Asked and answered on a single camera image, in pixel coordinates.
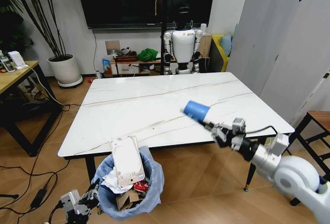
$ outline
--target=power adapter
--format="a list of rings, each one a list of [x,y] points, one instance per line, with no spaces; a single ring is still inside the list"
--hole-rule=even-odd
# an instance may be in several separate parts
[[[31,209],[38,208],[42,199],[45,197],[47,190],[45,188],[39,189],[38,193],[36,194],[35,198],[33,199],[32,203],[30,204]]]

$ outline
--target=green cloth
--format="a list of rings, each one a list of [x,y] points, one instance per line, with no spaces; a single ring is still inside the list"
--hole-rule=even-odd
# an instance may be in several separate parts
[[[138,55],[138,60],[142,61],[149,61],[149,60],[156,60],[156,56],[158,51],[153,49],[145,49]]]

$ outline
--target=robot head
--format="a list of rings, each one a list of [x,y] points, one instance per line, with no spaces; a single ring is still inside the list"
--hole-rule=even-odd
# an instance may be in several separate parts
[[[177,30],[189,30],[191,27],[187,25],[190,23],[190,7],[188,4],[181,5],[178,8],[178,11],[174,17],[175,21],[177,22]]]

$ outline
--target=white flower pot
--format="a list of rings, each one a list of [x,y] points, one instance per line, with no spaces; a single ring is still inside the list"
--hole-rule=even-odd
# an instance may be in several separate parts
[[[52,68],[58,84],[62,87],[72,87],[80,84],[83,78],[80,75],[76,58],[73,55],[58,60],[55,57],[48,59],[48,63]]]

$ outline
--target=yellow chair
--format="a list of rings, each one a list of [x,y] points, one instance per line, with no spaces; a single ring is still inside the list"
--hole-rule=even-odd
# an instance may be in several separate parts
[[[226,56],[224,50],[220,45],[220,39],[225,36],[225,34],[212,35],[212,41],[210,46],[210,72],[225,72],[228,65],[229,57]]]

